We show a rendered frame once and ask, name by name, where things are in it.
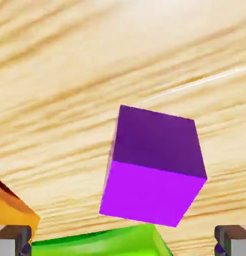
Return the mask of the small purple cube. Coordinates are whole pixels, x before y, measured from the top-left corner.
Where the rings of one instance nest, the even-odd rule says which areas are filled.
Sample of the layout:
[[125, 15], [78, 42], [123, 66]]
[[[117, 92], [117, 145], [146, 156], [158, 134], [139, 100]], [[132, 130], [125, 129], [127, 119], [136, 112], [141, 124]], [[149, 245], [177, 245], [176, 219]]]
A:
[[206, 181], [194, 120], [120, 106], [100, 214], [176, 227]]

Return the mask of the large orange box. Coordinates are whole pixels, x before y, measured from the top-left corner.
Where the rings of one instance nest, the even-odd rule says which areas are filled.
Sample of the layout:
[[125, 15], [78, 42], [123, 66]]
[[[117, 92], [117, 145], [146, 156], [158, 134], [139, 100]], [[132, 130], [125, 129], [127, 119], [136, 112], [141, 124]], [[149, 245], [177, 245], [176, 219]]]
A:
[[40, 217], [0, 180], [0, 225], [31, 227], [32, 244]]

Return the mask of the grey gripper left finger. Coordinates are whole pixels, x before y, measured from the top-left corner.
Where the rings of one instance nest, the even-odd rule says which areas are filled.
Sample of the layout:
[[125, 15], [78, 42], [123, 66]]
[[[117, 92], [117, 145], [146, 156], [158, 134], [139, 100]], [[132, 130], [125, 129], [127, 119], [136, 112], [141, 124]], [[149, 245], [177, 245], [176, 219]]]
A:
[[0, 256], [32, 256], [28, 225], [0, 225]]

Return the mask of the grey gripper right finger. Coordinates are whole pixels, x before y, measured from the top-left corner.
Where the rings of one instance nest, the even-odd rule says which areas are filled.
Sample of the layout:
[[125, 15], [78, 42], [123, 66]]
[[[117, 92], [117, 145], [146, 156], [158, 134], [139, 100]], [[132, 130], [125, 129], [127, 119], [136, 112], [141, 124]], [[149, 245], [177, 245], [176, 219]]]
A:
[[246, 225], [217, 225], [214, 256], [246, 256]]

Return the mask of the large green box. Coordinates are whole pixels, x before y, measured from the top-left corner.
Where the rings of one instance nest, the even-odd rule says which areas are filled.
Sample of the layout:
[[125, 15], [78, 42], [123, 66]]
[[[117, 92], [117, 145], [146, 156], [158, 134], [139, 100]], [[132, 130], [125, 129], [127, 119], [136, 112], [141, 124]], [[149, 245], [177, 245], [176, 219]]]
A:
[[33, 242], [31, 256], [173, 256], [153, 224]]

